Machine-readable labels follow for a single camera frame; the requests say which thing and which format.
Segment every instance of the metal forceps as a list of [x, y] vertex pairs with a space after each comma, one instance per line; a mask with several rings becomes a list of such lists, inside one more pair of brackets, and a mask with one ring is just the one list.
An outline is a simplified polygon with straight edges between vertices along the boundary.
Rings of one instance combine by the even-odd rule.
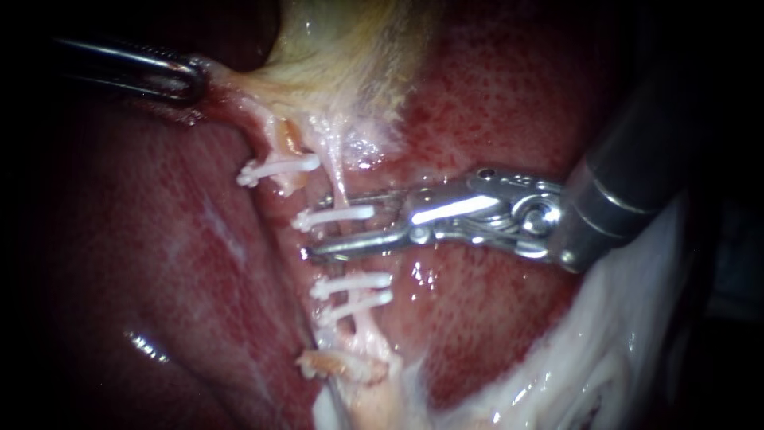
[[172, 49], [110, 38], [52, 40], [57, 73], [71, 80], [129, 96], [190, 106], [205, 94], [198, 61]]

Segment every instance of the white membrane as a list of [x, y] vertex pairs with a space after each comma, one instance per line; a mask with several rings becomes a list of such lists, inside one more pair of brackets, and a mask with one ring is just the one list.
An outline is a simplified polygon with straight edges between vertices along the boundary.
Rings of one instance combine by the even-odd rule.
[[262, 164], [257, 160], [250, 160], [246, 166], [242, 167], [239, 176], [236, 177], [236, 183], [252, 188], [258, 184], [261, 178], [276, 174], [310, 172], [316, 170], [320, 165], [321, 161], [316, 154], [305, 154], [301, 158]]
[[340, 419], [331, 389], [324, 385], [313, 403], [313, 425], [316, 430], [338, 430]]
[[578, 428], [589, 420], [592, 429], [624, 428], [655, 377], [680, 294], [683, 227], [677, 199], [587, 273], [567, 315], [520, 368], [435, 417], [435, 428]]
[[336, 292], [365, 288], [381, 289], [389, 287], [391, 283], [392, 275], [387, 272], [354, 273], [335, 279], [322, 276], [310, 289], [310, 297], [327, 300], [329, 295]]
[[355, 314], [357, 312], [366, 311], [372, 307], [378, 307], [386, 305], [392, 301], [392, 291], [383, 290], [374, 295], [370, 295], [364, 299], [358, 300], [353, 303], [345, 303], [338, 307], [330, 308], [324, 311], [321, 318], [318, 320], [322, 326], [328, 326], [334, 324], [337, 320], [343, 319], [348, 315]]
[[311, 211], [305, 209], [292, 220], [292, 228], [308, 233], [316, 224], [344, 220], [368, 220], [374, 216], [373, 205], [350, 206], [343, 209]]

